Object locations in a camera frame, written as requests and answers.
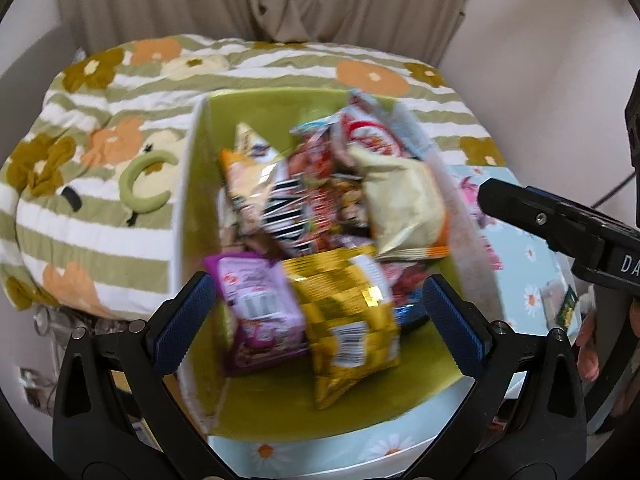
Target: crescent-shaped green object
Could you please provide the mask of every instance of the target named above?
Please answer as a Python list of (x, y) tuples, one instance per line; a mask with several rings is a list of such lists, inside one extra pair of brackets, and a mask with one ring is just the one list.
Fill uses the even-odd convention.
[(143, 155), (134, 158), (120, 175), (118, 181), (118, 185), (120, 186), (120, 200), (125, 206), (136, 213), (151, 213), (156, 209), (160, 209), (164, 204), (169, 202), (171, 198), (171, 191), (169, 190), (148, 198), (135, 196), (133, 193), (133, 183), (140, 176), (140, 173), (156, 162), (166, 162), (167, 164), (176, 166), (178, 164), (178, 157), (166, 150), (143, 153)]

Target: blue gripper pad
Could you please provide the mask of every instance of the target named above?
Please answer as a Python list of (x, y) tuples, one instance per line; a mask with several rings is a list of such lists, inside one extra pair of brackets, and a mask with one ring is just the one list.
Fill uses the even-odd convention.
[(146, 350), (161, 376), (175, 373), (216, 299), (206, 272), (196, 272), (178, 295), (165, 301), (149, 320)]
[(477, 379), (493, 341), (480, 311), (463, 301), (440, 274), (424, 280), (422, 302), (460, 371)]

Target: purple snack bag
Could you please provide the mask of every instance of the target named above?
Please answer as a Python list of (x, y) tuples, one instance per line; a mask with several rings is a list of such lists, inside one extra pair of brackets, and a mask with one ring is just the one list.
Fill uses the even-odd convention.
[(204, 263), (232, 318), (234, 333), (225, 356), (229, 375), (306, 351), (305, 317), (280, 263), (272, 266), (255, 253), (216, 254)]

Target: curtain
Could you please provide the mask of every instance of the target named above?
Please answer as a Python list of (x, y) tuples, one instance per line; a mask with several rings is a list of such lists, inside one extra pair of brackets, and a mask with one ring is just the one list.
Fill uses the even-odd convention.
[(465, 0), (59, 0), (88, 53), (194, 33), (356, 44), (437, 64)]

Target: bedding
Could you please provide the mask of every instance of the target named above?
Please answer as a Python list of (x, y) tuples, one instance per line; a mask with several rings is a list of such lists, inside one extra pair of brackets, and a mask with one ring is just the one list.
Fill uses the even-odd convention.
[(198, 102), (220, 89), (279, 86), (399, 98), (446, 163), (504, 165), (438, 70), (413, 59), (193, 35), (126, 43), (58, 74), (2, 166), (0, 279), (14, 306), (148, 319), (175, 293), (172, 227)]

